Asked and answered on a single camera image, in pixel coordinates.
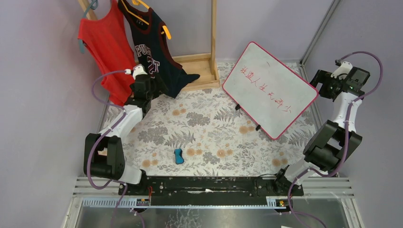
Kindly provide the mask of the blue whiteboard eraser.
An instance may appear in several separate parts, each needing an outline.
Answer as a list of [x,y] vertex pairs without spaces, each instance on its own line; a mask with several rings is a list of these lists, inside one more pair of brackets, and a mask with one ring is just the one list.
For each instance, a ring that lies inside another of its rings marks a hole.
[[174,159],[175,159],[175,164],[183,164],[184,159],[182,156],[182,149],[175,149],[174,150]]

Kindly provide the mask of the pink framed whiteboard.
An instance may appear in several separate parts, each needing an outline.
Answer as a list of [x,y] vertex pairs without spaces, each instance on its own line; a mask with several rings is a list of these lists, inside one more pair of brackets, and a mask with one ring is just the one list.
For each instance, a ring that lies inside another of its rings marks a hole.
[[309,82],[254,41],[246,46],[222,87],[273,140],[318,97]]

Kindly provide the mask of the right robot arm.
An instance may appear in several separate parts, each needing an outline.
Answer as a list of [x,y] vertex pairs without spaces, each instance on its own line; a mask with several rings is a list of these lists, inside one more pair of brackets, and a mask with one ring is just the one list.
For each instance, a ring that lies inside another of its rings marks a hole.
[[340,66],[333,73],[317,71],[310,84],[320,84],[319,95],[333,101],[333,116],[309,140],[304,157],[276,174],[272,187],[276,194],[293,192],[315,173],[332,174],[361,144],[355,118],[365,94],[361,88],[369,77],[368,71],[355,66]]

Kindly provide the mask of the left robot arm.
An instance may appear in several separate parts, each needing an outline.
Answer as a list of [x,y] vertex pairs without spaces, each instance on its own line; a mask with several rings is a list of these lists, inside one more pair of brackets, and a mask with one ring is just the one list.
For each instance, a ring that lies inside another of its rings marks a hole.
[[97,186],[93,177],[137,185],[144,174],[139,168],[125,166],[122,141],[145,117],[151,108],[151,101],[165,93],[167,87],[159,74],[140,74],[135,76],[130,88],[134,97],[120,107],[118,117],[99,133],[90,133],[85,138],[83,170],[90,185],[98,190],[106,186]]

